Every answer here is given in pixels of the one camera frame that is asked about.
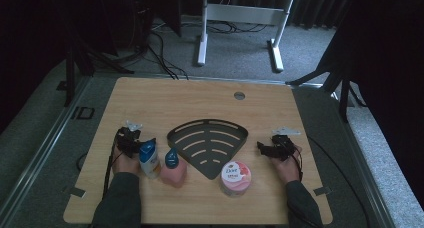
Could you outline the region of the black tripod stand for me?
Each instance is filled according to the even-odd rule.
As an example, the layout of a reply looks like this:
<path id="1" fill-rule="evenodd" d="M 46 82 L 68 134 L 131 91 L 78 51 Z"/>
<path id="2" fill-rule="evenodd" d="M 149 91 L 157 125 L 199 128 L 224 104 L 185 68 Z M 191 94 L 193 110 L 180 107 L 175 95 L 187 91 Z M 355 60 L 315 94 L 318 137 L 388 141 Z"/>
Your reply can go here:
<path id="1" fill-rule="evenodd" d="M 65 80 L 59 84 L 59 87 L 66 91 L 65 107 L 71 104 L 76 95 L 75 66 L 78 66 L 83 76 L 92 76 L 94 74 L 95 68 L 91 62 L 90 55 L 119 73 L 133 74 L 133 71 L 118 65 L 105 55 L 91 48 L 80 38 L 77 31 L 70 30 L 68 37 L 70 45 L 66 54 Z"/>
<path id="2" fill-rule="evenodd" d="M 347 107 L 349 92 L 352 90 L 350 82 L 354 66 L 353 48 L 350 43 L 344 43 L 341 39 L 333 38 L 321 57 L 317 68 L 298 79 L 287 81 L 287 85 L 300 86 L 305 82 L 316 78 L 324 73 L 329 73 L 322 89 L 326 93 L 332 93 L 341 86 L 339 100 L 339 115 L 347 123 Z"/>

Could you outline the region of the dark grey corner shelf tray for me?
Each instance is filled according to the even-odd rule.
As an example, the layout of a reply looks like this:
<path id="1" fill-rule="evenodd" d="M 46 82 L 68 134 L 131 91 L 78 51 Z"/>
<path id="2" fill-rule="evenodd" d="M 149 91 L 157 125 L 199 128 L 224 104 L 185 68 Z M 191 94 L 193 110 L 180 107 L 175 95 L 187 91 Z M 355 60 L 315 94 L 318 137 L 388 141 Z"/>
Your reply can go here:
<path id="1" fill-rule="evenodd" d="M 214 180 L 245 144 L 249 132 L 220 119 L 182 124 L 167 134 L 168 145 L 209 180 Z"/>

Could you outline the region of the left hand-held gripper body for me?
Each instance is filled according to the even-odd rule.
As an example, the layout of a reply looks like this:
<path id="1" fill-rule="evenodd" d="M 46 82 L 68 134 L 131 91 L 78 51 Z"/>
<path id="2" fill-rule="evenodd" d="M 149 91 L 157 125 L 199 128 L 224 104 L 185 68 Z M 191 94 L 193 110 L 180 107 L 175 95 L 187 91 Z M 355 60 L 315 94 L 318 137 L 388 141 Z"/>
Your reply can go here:
<path id="1" fill-rule="evenodd" d="M 139 152 L 141 146 L 139 137 L 142 127 L 142 124 L 126 121 L 126 125 L 121 127 L 115 135 L 115 145 L 128 157 Z"/>

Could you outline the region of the person's left hand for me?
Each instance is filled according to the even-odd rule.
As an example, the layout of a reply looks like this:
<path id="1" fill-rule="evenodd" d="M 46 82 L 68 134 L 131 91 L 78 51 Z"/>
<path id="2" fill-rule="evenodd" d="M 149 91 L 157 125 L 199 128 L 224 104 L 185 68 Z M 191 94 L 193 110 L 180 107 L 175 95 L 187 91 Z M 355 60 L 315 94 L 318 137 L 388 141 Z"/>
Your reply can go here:
<path id="1" fill-rule="evenodd" d="M 115 147 L 112 158 L 112 170 L 114 174 L 131 173 L 138 175 L 140 172 L 140 164 L 137 154 L 134 154 L 132 157 L 128 157 Z"/>

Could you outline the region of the black rectangular floor bracket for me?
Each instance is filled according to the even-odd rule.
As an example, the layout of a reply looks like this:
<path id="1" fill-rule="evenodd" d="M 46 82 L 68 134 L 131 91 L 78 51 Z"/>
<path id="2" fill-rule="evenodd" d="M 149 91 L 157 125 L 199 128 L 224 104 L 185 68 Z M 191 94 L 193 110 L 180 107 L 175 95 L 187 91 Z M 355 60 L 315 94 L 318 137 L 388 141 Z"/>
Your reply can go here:
<path id="1" fill-rule="evenodd" d="M 92 107 L 76 107 L 71 115 L 72 119 L 90 120 L 95 114 L 95 109 Z"/>

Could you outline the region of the pink jar with white lid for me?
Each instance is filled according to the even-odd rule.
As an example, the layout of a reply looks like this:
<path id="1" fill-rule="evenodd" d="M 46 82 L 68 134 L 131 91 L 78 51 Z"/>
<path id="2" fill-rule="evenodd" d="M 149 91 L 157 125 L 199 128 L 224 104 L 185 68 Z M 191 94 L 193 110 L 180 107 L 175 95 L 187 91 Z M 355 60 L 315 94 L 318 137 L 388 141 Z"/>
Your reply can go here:
<path id="1" fill-rule="evenodd" d="M 252 174 L 249 167 L 240 161 L 226 163 L 220 174 L 220 187 L 230 197 L 242 196 L 251 185 Z"/>

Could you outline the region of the pink bottle with blue cap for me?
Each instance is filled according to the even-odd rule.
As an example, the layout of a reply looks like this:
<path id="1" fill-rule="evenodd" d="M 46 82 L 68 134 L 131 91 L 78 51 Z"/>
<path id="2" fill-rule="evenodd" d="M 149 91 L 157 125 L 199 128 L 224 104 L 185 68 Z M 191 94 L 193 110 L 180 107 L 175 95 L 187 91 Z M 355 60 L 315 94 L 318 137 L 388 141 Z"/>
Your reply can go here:
<path id="1" fill-rule="evenodd" d="M 180 159 L 175 148 L 165 155 L 165 165 L 162 167 L 160 178 L 168 185 L 180 188 L 187 175 L 187 163 Z"/>

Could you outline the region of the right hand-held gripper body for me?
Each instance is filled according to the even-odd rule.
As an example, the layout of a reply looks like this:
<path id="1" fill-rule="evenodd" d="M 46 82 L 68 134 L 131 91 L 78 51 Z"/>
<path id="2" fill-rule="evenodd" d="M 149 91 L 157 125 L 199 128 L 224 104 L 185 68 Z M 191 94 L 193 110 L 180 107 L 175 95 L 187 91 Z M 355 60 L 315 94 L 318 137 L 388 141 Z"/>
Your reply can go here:
<path id="1" fill-rule="evenodd" d="M 271 141 L 273 143 L 273 158 L 280 158 L 285 161 L 298 151 L 297 146 L 289 138 L 290 135 L 299 135 L 300 132 L 288 127 L 279 127 L 272 131 L 273 136 Z"/>

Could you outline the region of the white bottle with blue cap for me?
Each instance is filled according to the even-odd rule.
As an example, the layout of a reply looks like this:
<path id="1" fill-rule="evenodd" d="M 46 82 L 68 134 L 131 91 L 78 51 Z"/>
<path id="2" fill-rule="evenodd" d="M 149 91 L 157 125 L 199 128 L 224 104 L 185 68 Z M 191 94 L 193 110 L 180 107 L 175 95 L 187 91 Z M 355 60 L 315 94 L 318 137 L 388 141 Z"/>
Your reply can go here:
<path id="1" fill-rule="evenodd" d="M 148 178 L 155 179 L 159 176 L 161 164 L 158 158 L 155 138 L 141 145 L 139 149 L 139 161 L 142 171 Z"/>

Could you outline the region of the white desk frame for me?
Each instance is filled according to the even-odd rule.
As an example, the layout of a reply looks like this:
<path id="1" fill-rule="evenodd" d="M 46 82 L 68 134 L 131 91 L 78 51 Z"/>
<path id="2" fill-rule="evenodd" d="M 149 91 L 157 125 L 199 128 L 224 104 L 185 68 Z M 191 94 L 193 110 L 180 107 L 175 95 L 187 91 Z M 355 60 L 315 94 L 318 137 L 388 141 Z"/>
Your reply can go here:
<path id="1" fill-rule="evenodd" d="M 285 30 L 294 0 L 287 0 L 283 8 L 262 8 L 238 5 L 224 5 L 202 1 L 202 33 L 199 43 L 197 63 L 206 63 L 208 44 L 207 24 L 209 21 L 225 21 L 277 26 L 276 36 L 269 40 L 271 59 L 277 72 L 284 70 L 279 44 Z"/>

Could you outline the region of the person's right hand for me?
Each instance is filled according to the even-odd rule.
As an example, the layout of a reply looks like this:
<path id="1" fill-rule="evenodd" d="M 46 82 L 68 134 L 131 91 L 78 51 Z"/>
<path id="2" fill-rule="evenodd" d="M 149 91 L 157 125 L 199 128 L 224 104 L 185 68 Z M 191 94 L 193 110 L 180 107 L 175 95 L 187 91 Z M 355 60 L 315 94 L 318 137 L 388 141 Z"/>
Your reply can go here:
<path id="1" fill-rule="evenodd" d="M 286 185 L 292 181 L 300 180 L 300 171 L 298 166 L 300 165 L 299 156 L 301 151 L 302 148 L 296 146 L 296 150 L 293 153 L 293 156 L 287 158 L 285 161 L 281 161 L 277 158 L 270 159 L 283 185 Z"/>

